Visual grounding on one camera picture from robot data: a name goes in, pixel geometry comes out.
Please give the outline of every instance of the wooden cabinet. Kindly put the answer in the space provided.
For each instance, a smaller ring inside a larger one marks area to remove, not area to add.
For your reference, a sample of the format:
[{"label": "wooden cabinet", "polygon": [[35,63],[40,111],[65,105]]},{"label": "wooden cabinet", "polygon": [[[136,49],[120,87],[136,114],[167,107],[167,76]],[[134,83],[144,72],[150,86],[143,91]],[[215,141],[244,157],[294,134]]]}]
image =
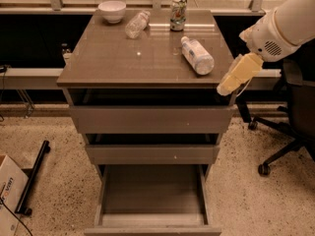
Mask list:
[{"label": "wooden cabinet", "polygon": [[[176,32],[168,10],[152,10],[150,26],[128,39],[124,26],[137,12],[117,25],[96,12],[57,81],[102,182],[85,234],[220,235],[205,179],[233,114],[235,95],[216,91],[232,57],[209,11],[188,11]],[[183,35],[214,56],[208,76],[181,55]]]}]

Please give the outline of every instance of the white box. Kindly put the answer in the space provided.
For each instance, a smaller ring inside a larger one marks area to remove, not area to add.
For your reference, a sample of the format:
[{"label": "white box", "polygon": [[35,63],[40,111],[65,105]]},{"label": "white box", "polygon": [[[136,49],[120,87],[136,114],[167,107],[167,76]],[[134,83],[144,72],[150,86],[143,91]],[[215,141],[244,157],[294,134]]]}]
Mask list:
[{"label": "white box", "polygon": [[[0,155],[0,198],[14,212],[28,176],[8,155]],[[0,203],[0,236],[13,236],[18,220]]]}]

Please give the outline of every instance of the bowl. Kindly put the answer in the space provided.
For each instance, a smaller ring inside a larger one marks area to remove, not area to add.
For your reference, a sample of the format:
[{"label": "bowl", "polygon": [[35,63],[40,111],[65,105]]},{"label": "bowl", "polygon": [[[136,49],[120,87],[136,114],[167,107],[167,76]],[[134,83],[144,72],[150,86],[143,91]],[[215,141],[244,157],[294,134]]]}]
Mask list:
[{"label": "bowl", "polygon": [[98,5],[101,15],[111,24],[119,23],[126,13],[126,3],[122,1],[106,1]]}]

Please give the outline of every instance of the white bottle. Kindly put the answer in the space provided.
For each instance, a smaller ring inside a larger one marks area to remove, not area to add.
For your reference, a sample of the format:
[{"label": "white bottle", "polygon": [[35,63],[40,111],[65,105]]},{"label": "white bottle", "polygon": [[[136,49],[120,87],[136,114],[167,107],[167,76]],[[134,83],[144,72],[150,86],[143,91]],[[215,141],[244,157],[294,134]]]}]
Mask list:
[{"label": "white bottle", "polygon": [[215,60],[198,40],[183,36],[181,43],[183,55],[197,74],[208,75],[213,71]]},{"label": "white bottle", "polygon": [[130,20],[127,24],[125,31],[126,34],[130,38],[136,38],[140,35],[141,31],[146,28],[149,23],[150,19],[150,12],[148,11],[141,11],[137,13],[137,15]]}]

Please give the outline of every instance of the robotic hand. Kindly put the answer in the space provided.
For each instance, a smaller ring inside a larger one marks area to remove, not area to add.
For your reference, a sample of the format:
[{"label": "robotic hand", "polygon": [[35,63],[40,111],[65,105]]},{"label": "robotic hand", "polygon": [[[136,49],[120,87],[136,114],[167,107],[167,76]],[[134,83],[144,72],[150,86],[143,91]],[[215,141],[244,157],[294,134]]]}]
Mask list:
[{"label": "robotic hand", "polygon": [[239,55],[231,64],[217,87],[220,95],[231,94],[251,80],[265,61],[279,61],[315,38],[315,0],[287,0],[239,37],[250,53]]}]

